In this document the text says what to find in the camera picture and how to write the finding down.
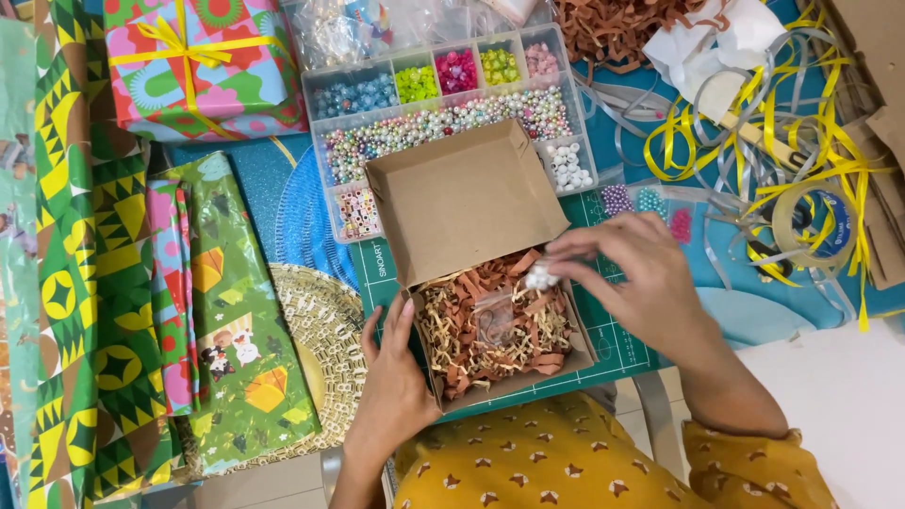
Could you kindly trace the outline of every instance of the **cutting mat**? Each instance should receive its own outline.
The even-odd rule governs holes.
[[[559,199],[559,203],[572,227],[592,226],[606,219],[594,192],[563,197]],[[358,276],[365,315],[369,315],[377,305],[388,306],[399,290],[399,285],[395,281],[395,264],[386,240],[376,238],[353,244],[352,261]],[[596,264],[597,271],[606,279],[612,282],[623,279],[622,271],[609,260],[601,257],[597,259]],[[659,358],[654,350],[644,346],[620,327],[597,299],[581,286],[575,285],[574,291],[578,313],[597,350],[599,362],[586,370],[569,373],[499,398],[461,408],[443,416],[442,420],[480,414],[660,368]],[[378,338],[382,330],[382,324],[378,325]],[[409,347],[426,374],[427,363],[414,329]]]

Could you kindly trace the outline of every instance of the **mustard yellow shirt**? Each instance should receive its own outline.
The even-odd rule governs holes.
[[[572,392],[429,427],[396,454],[397,509],[838,509],[797,429],[782,440],[683,423],[688,487]]]

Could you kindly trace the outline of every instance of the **brown crinkle paper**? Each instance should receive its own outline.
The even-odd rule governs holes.
[[[588,62],[588,82],[594,68],[603,66],[623,74],[642,65],[649,67],[642,48],[661,26],[672,28],[681,23],[693,25],[685,17],[704,6],[706,0],[556,0],[559,17],[571,62]],[[729,0],[720,0],[725,8]],[[720,14],[711,24],[726,30],[729,21]]]
[[[543,293],[524,288],[521,279],[538,258],[535,249],[510,254],[416,290],[424,298],[418,321],[430,342],[431,370],[443,377],[447,399],[461,397],[472,385],[487,389],[493,381],[519,372],[552,375],[562,368],[575,326],[568,321],[567,298],[558,287]],[[507,288],[512,301],[509,340],[499,346],[481,341],[474,320],[481,309],[475,310],[475,303]]]

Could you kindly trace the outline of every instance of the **hand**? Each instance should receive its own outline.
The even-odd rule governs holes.
[[[589,228],[565,232],[547,246],[554,275],[580,283],[627,331],[678,366],[730,352],[717,323],[704,312],[685,255],[654,212],[622,213]],[[602,253],[628,281],[609,283],[575,261]]]
[[[372,471],[379,471],[397,447],[443,414],[408,350],[412,299],[404,302],[400,293],[393,300],[378,350],[373,336],[382,311],[377,306],[361,332],[367,380],[343,446],[349,462]]]

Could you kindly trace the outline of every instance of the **yellow-green flower beads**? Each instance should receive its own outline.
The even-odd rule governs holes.
[[[403,104],[437,97],[433,67],[430,65],[425,65],[421,69],[409,67],[397,72],[396,89],[399,91],[399,102]]]
[[[488,50],[481,53],[481,68],[484,79],[492,86],[519,80],[519,67],[515,55],[506,50]]]

